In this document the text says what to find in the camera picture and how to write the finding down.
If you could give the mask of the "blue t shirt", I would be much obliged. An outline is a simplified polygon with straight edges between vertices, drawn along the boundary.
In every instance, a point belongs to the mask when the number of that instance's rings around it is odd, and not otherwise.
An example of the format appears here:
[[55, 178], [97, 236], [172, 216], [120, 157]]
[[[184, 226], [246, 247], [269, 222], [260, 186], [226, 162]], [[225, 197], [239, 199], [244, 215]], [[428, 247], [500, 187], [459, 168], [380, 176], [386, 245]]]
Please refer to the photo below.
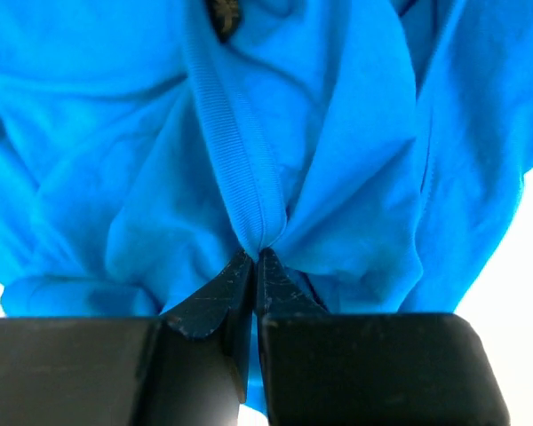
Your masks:
[[533, 168], [533, 1], [0, 1], [11, 317], [153, 316], [239, 249], [451, 312]]

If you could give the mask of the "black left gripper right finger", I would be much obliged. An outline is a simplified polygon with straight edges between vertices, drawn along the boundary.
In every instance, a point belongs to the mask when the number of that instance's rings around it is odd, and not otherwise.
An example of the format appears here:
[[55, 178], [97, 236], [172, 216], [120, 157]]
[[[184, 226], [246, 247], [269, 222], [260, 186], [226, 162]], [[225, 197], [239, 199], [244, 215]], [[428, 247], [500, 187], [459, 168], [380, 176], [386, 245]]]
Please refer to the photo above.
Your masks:
[[481, 338], [452, 313], [332, 314], [271, 249], [256, 313], [273, 425], [507, 425]]

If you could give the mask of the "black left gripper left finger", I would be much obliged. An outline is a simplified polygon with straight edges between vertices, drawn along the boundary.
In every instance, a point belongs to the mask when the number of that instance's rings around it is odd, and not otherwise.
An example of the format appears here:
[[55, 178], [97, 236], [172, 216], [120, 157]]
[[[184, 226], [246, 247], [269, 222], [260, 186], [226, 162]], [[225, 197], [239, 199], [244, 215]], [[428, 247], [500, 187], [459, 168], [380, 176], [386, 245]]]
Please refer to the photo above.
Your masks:
[[0, 425], [234, 425], [253, 262], [153, 318], [0, 319]]

